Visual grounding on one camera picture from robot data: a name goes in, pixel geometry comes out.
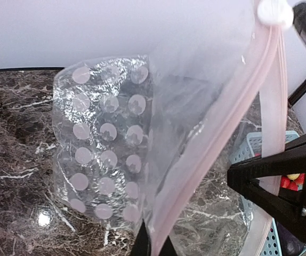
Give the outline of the clear dotted zip top bag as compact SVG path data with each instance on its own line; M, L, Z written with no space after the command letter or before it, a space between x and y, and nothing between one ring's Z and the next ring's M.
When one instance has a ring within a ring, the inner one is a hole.
M259 255L271 217L232 191L249 159L243 118L257 102L262 156L284 150L283 33L253 10L185 15L109 13L80 23L95 58L60 71L52 124L54 191L106 227L143 229L149 255Z

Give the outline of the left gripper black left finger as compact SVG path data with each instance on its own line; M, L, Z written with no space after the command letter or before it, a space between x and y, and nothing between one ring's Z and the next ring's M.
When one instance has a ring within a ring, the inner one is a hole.
M133 245L133 256L151 256L151 241L146 230L146 225L144 220L140 226L139 232L136 236ZM159 256L177 256L177 252L172 244L170 237L168 236Z

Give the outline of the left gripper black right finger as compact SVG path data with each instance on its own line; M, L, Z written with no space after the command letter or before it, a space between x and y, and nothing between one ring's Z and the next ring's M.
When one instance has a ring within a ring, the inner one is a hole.
M302 190L281 188L281 176L296 173L305 175ZM306 134L287 143L282 153L231 165L227 184L306 243Z

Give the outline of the red toy berry bunch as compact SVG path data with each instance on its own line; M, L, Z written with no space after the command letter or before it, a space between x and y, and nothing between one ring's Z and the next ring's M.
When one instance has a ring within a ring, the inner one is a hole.
M257 178L259 185L266 191L277 194L280 188L299 191L305 181L305 173L272 175Z

